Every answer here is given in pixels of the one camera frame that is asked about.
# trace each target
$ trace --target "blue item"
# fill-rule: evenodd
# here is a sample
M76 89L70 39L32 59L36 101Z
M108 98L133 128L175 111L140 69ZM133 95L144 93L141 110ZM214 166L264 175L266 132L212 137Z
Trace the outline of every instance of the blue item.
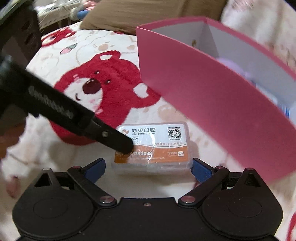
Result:
M88 13L89 13L89 11L87 11L87 10L80 11L77 13L77 18L83 19Z
M200 183L203 183L214 174L214 168L200 159L194 158L191 173Z
M86 167L82 168L84 176L92 183L96 183L97 180L105 173L106 163L103 158L99 158L94 162L90 163Z

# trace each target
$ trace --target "metal screw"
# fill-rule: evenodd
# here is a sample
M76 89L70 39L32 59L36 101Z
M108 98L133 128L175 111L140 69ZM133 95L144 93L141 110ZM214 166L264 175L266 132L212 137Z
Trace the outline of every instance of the metal screw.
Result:
M108 136L109 136L109 133L106 132L106 131L103 131L103 132L102 132L102 136L103 136L103 137L108 137Z
M194 203L195 202L195 197L193 196L183 196L181 197L181 201L184 203Z
M112 197L112 196L103 196L103 197L100 198L101 203L111 203L114 200L115 200L115 198Z

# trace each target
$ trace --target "fabric blanket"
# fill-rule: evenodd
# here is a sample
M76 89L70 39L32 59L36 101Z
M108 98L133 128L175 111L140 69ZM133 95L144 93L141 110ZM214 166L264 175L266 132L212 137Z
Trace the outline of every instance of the fabric blanket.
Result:
M292 30L296 27L296 13L284 1L230 0L224 9L222 22L265 45L296 70L296 32ZM29 71L94 111L112 127L122 123L185 121L195 157L211 166L223 165L233 172L244 169L198 125L147 88L139 78L138 68L135 36L79 30L79 23L44 36L43 47L28 65ZM65 171L71 166L85 166L102 157L106 160L106 173L96 184L117 199L170 196L178 199L196 185L190 172L180 176L117 175L111 168L114 153L102 144L77 137L43 117L35 119L29 116L20 143L10 148L1 162L0 240L12 241L19 236L11 216L16 200L7 194L4 180L18 177L23 191L44 167ZM296 211L295 184L295 172L269 183L284 211L276 234L282 241L296 239L296 216L293 216Z

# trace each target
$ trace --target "red bear print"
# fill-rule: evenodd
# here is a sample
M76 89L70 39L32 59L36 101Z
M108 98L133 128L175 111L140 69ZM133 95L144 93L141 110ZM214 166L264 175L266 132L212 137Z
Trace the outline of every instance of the red bear print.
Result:
M59 42L60 40L62 40L63 38L70 37L70 36L74 35L75 33L76 32L72 31L69 27L61 28L61 29L47 35L46 37L42 38L41 39L42 47L53 45L53 44Z
M149 87L146 98L134 92L134 88L142 83L140 72L132 62L120 59L120 55L120 52L114 50L97 54L80 67L65 73L54 88L116 128L125 121L131 108L148 107L160 99L160 95ZM70 133L53 122L51 126L68 144L86 145L94 142Z
M291 218L287 241L296 241L296 213Z

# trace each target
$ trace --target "brown pillow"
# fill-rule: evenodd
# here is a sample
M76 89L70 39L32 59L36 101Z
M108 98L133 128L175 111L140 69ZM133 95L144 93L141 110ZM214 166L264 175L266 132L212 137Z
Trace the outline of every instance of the brown pillow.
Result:
M101 0L83 19L81 29L136 34L136 26L183 16L219 20L227 0Z

